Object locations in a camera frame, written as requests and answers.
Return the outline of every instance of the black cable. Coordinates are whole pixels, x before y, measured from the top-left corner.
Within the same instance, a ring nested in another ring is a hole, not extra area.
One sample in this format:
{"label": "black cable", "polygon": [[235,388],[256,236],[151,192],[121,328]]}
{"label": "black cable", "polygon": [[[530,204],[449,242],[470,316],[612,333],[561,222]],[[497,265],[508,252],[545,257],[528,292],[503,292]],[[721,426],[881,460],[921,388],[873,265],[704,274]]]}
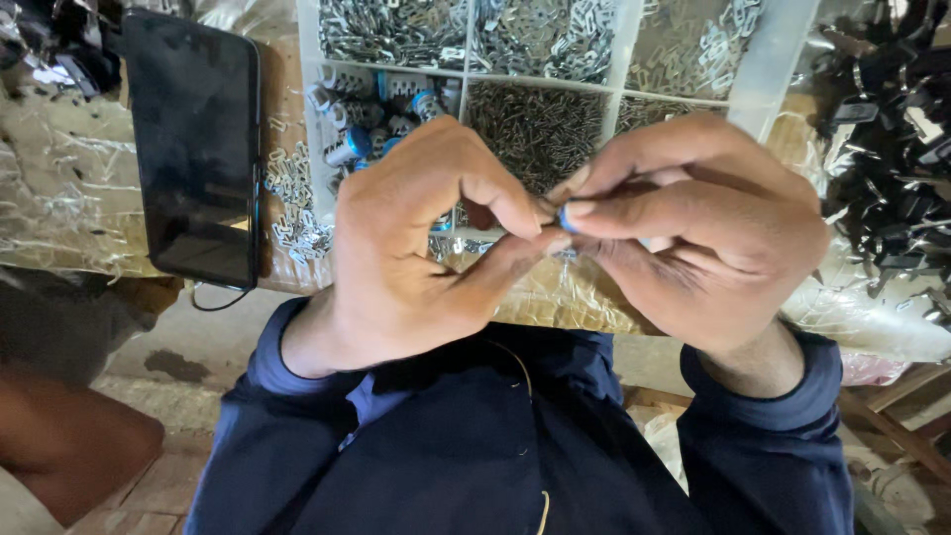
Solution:
{"label": "black cable", "polygon": [[191,305],[192,305],[193,307],[197,308],[198,310],[202,311],[202,312],[217,312],[217,311],[219,311],[219,310],[224,310],[224,309],[226,309],[226,308],[228,308],[228,307],[234,305],[235,303],[238,303],[241,299],[244,299],[244,296],[245,296],[245,295],[247,295],[248,293],[251,292],[250,289],[246,289],[246,290],[244,291],[244,293],[242,293],[241,295],[238,296],[237,299],[235,299],[235,300],[232,301],[231,303],[228,303],[227,305],[222,305],[222,306],[220,306],[220,307],[213,307],[213,308],[205,308],[205,307],[202,307],[201,305],[199,305],[198,303],[195,302],[195,290],[196,290],[196,289],[197,289],[197,287],[192,287],[191,290],[188,292],[188,297],[191,299]]}

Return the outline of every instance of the phone screen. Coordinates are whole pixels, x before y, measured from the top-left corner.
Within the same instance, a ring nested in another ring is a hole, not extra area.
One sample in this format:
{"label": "phone screen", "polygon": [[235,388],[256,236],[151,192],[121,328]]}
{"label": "phone screen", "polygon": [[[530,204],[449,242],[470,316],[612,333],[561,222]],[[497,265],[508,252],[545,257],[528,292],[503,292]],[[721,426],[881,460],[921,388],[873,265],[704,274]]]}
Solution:
{"label": "phone screen", "polygon": [[257,284],[254,43],[146,10],[123,17],[148,255],[161,271]]}

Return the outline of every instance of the navy blue sweatshirt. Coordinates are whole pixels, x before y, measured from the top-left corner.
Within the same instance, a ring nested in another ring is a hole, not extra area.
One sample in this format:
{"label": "navy blue sweatshirt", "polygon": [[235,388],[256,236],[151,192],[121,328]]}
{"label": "navy blue sweatshirt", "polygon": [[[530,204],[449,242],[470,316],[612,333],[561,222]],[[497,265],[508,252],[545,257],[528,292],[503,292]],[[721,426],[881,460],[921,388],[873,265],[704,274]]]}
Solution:
{"label": "navy blue sweatshirt", "polygon": [[310,380],[280,352],[305,304],[278,308],[223,396],[185,533],[852,532],[842,364],[825,338],[796,335],[805,377],[770,400],[729,392],[684,347],[688,496],[621,405],[610,335],[490,324]]}

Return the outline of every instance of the sleeve cuff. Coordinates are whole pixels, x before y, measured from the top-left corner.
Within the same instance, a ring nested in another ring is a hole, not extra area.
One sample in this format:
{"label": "sleeve cuff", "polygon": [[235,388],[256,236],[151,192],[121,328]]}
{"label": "sleeve cuff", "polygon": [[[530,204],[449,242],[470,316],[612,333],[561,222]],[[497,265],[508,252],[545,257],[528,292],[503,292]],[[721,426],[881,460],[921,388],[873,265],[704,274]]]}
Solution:
{"label": "sleeve cuff", "polygon": [[703,369],[698,350],[684,345],[680,370],[696,396],[691,409],[711,418],[738,421],[771,431],[788,431],[816,422],[835,405],[842,382],[839,346],[818,334],[794,332],[805,356],[803,380],[788,394],[772,399],[750,398],[729,391]]}
{"label": "sleeve cuff", "polygon": [[287,369],[281,356],[284,329],[309,302],[309,297],[291,299],[271,314],[271,319],[264,326],[264,332],[258,339],[258,347],[247,366],[248,379],[253,384],[283,396],[314,394],[328,388],[333,376],[320,379],[303,378]]}

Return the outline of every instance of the wrist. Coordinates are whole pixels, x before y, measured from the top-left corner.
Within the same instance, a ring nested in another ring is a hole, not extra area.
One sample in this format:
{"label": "wrist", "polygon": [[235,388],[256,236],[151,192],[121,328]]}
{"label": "wrist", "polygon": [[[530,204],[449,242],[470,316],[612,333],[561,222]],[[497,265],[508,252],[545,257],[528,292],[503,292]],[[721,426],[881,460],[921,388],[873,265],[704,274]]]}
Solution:
{"label": "wrist", "polygon": [[334,360],[341,347],[332,321],[333,301],[333,287],[318,293],[284,329],[281,359],[291,373],[320,379],[338,371]]}
{"label": "wrist", "polygon": [[788,394],[805,374],[803,350],[778,319],[736,348],[701,351],[700,363],[730,391],[753,398]]}

